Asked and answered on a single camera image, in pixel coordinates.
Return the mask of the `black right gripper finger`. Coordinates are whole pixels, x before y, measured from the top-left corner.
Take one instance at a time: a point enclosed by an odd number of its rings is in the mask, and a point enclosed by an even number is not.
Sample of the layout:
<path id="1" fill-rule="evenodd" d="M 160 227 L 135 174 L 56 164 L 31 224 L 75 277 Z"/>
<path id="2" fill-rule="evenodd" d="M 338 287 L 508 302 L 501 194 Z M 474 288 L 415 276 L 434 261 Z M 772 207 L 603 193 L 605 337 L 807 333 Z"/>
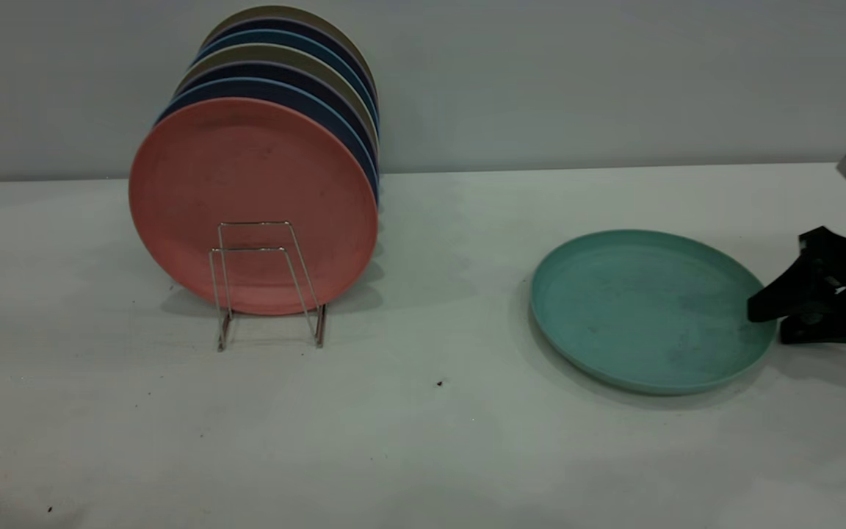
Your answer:
<path id="1" fill-rule="evenodd" d="M 846 314 L 846 237 L 819 227 L 799 236 L 798 258 L 775 281 L 748 299 L 748 320 L 795 317 L 815 323 Z"/>
<path id="2" fill-rule="evenodd" d="M 846 345 L 846 315 L 799 314 L 780 323 L 780 342 L 786 345 Z"/>

